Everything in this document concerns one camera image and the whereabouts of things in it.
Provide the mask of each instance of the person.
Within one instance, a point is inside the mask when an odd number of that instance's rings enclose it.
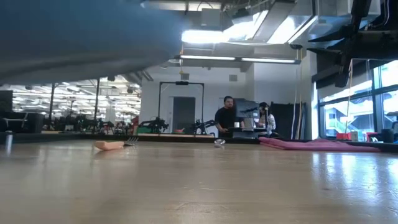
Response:
[[[231,138],[232,132],[228,128],[233,128],[235,122],[239,122],[241,128],[244,128],[243,119],[236,117],[234,108],[234,99],[231,96],[224,97],[224,107],[220,108],[215,116],[216,128],[218,129],[218,137]]]
[[[271,132],[276,129],[275,118],[274,115],[272,115],[271,108],[268,106],[266,102],[260,103],[259,107],[260,107],[260,119],[258,122],[258,126],[260,127],[265,126],[267,129],[267,133],[271,134]]]

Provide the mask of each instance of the window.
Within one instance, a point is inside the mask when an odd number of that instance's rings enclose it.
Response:
[[[367,91],[371,91],[372,90],[372,80],[368,80],[366,82],[363,82],[361,84],[355,85],[351,87],[351,96],[358,94],[358,93],[364,93]],[[343,97],[347,97],[349,96],[349,89],[343,90],[339,93],[335,93],[331,96],[327,96],[323,99],[323,102],[328,102],[331,100],[335,100],[338,98],[343,98]]]
[[[398,60],[380,66],[381,87],[398,84]]]
[[[372,97],[364,97],[348,102],[342,101],[325,105],[325,134],[336,136],[338,133],[358,131],[359,138],[364,141],[368,132],[374,131]]]
[[[397,121],[398,113],[398,90],[382,94],[383,100],[383,123],[384,128],[391,128],[393,122]]]

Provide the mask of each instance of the wooden table surface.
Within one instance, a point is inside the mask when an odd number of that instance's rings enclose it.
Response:
[[[1,148],[0,223],[398,223],[396,155],[92,143]]]

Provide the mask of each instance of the window frame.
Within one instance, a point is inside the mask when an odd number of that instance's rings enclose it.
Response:
[[[342,101],[348,101],[350,100],[356,100],[364,97],[369,97],[371,96],[373,100],[373,122],[374,122],[374,130],[377,132],[381,132],[382,129],[384,129],[384,108],[383,108],[383,99],[382,99],[382,94],[383,93],[389,93],[392,91],[397,91],[398,90],[398,84],[391,85],[391,86],[386,86],[382,87],[381,85],[381,66],[378,66],[374,69],[370,70],[370,75],[371,75],[371,80],[372,80],[372,88],[370,91],[363,92],[363,93],[357,93],[354,95],[351,95],[351,97],[346,96],[342,98],[337,98],[334,100],[330,100],[327,102],[322,102],[321,99],[318,101],[318,120],[319,120],[319,135],[321,138],[331,138],[330,136],[326,135],[326,119],[325,119],[325,110],[324,107],[326,105],[330,104],[335,104],[335,103],[340,103]]]

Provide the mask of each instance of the fork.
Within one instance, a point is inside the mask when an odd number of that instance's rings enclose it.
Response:
[[[124,142],[125,146],[135,146],[136,142],[138,142],[138,137],[131,137],[126,142]]]

